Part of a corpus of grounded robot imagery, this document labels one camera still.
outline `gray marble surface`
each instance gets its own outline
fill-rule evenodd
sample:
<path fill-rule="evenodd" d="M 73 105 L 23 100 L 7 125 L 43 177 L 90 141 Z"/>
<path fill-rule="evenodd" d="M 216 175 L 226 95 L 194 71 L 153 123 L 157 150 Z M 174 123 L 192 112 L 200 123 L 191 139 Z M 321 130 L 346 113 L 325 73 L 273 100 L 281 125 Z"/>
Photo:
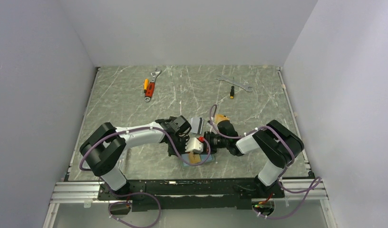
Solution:
<path fill-rule="evenodd" d="M 295 132 L 288 103 L 274 66 L 158 66 L 163 72 L 156 80 L 152 100 L 144 102 L 142 85 L 155 66 L 105 66 L 99 69 L 96 85 L 87 109 L 79 146 L 102 123 L 129 127 L 148 124 L 156 119 L 183 115 L 186 119 L 208 120 L 211 105 L 217 113 L 230 117 L 239 134 L 276 119 Z M 217 81 L 216 75 L 234 77 L 235 81 L 253 86 L 253 92 L 235 87 L 235 98 L 229 98 L 231 84 Z M 79 152 L 73 161 L 70 181 L 93 181 L 91 172 L 80 171 Z M 147 144 L 124 151 L 119 167 L 128 179 L 190 179 L 254 177 L 267 157 L 260 150 L 242 157 L 219 149 L 215 161 L 196 167 L 183 167 L 175 156 L 167 155 L 167 144 Z M 286 177 L 307 176 L 300 154 L 285 173 Z"/>

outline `floor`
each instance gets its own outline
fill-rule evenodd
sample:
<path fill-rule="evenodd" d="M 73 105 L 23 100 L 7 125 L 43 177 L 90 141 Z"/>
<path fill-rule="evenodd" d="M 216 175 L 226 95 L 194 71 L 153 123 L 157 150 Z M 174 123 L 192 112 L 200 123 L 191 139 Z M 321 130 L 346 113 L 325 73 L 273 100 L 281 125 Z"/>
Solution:
<path fill-rule="evenodd" d="M 284 216 L 295 209 L 299 202 L 290 201 L 285 207 L 284 201 L 275 202 L 275 211 L 271 216 Z M 108 218 L 108 204 L 94 203 L 90 208 L 83 204 L 60 204 L 54 228 L 126 228 L 114 219 Z M 121 218 L 135 226 L 147 226 L 157 216 L 156 210 L 131 212 Z M 180 209 L 163 210 L 161 218 L 154 228 L 237 228 L 237 227 L 274 227 L 274 228 L 326 228 L 327 223 L 318 200 L 307 200 L 291 217 L 281 220 L 258 218 L 251 210 L 235 208 Z"/>
<path fill-rule="evenodd" d="M 78 148 L 104 122 L 111 122 L 116 127 L 129 127 L 179 115 L 186 119 L 203 117 L 208 120 L 209 108 L 213 104 L 218 104 L 217 113 L 230 117 L 239 134 L 273 119 L 295 132 L 274 66 L 158 67 L 163 72 L 156 81 L 154 96 L 149 103 L 144 102 L 142 85 L 155 66 L 105 66 L 99 69 Z M 254 91 L 246 92 L 236 87 L 235 98 L 230 99 L 231 84 L 217 81 L 219 74 L 250 84 Z M 204 130 L 209 130 L 209 127 L 204 126 Z M 97 180 L 93 173 L 79 170 L 80 160 L 81 155 L 77 151 L 69 180 Z M 184 167 L 177 157 L 167 155 L 167 145 L 163 143 L 125 150 L 118 166 L 128 179 L 240 178 L 256 176 L 266 161 L 262 151 L 235 157 L 220 149 L 215 161 Z M 284 176 L 307 176 L 302 154 Z"/>

